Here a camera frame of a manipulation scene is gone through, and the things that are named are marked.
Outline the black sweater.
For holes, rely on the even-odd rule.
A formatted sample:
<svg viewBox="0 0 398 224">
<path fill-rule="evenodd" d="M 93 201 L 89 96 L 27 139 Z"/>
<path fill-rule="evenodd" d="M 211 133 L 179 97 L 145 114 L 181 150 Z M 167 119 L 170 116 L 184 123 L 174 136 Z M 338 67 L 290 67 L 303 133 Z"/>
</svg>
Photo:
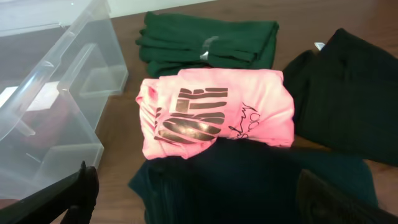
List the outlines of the black sweater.
<svg viewBox="0 0 398 224">
<path fill-rule="evenodd" d="M 397 58 L 338 29 L 283 70 L 295 132 L 337 151 L 397 165 Z"/>
</svg>

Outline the red navy plaid shirt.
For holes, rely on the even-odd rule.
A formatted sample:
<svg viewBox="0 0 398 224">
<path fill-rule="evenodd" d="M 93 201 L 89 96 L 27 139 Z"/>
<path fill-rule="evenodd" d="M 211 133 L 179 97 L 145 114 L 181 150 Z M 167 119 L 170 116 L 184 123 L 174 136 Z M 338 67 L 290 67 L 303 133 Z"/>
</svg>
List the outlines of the red navy plaid shirt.
<svg viewBox="0 0 398 224">
<path fill-rule="evenodd" d="M 69 105 L 61 96 L 56 98 L 49 109 L 27 112 L 23 121 L 35 131 L 35 134 L 21 137 L 18 150 L 44 154 L 60 139 L 69 114 Z"/>
</svg>

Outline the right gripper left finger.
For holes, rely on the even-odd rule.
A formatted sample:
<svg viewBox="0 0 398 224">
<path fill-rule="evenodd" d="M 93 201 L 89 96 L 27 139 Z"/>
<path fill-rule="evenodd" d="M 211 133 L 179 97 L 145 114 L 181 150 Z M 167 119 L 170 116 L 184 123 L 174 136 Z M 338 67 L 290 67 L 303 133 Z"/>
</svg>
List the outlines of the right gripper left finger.
<svg viewBox="0 0 398 224">
<path fill-rule="evenodd" d="M 97 170 L 84 162 L 78 172 L 1 209 L 2 224 L 89 224 L 99 194 Z"/>
</svg>

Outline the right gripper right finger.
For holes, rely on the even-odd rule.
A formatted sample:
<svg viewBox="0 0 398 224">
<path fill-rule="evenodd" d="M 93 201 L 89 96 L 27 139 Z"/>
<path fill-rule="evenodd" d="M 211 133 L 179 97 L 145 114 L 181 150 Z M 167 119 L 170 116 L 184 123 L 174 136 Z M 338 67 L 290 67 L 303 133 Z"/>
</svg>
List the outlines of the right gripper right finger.
<svg viewBox="0 0 398 224">
<path fill-rule="evenodd" d="M 397 224 L 397 217 L 347 195 L 307 169 L 301 171 L 296 202 L 307 224 Z"/>
</svg>

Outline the dark green garment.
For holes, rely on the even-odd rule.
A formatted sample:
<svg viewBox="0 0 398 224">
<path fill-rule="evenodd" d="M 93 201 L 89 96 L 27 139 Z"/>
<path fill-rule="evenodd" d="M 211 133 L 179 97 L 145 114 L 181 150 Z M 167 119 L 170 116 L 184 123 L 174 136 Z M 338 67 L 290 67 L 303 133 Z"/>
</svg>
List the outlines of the dark green garment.
<svg viewBox="0 0 398 224">
<path fill-rule="evenodd" d="M 279 23 L 226 22 L 184 14 L 147 12 L 136 40 L 153 78 L 188 68 L 270 69 Z"/>
</svg>

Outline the clear plastic storage bin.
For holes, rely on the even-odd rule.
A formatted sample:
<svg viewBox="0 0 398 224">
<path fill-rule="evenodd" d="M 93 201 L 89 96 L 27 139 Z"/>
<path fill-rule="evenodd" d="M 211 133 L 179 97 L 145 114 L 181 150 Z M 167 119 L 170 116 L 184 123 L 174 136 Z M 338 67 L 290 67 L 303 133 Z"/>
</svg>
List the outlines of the clear plastic storage bin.
<svg viewBox="0 0 398 224">
<path fill-rule="evenodd" d="M 106 0 L 1 2 L 1 198 L 20 200 L 97 166 L 103 145 L 95 130 L 127 67 Z M 27 112 L 61 96 L 70 114 L 44 154 L 18 150 L 35 131 Z"/>
</svg>

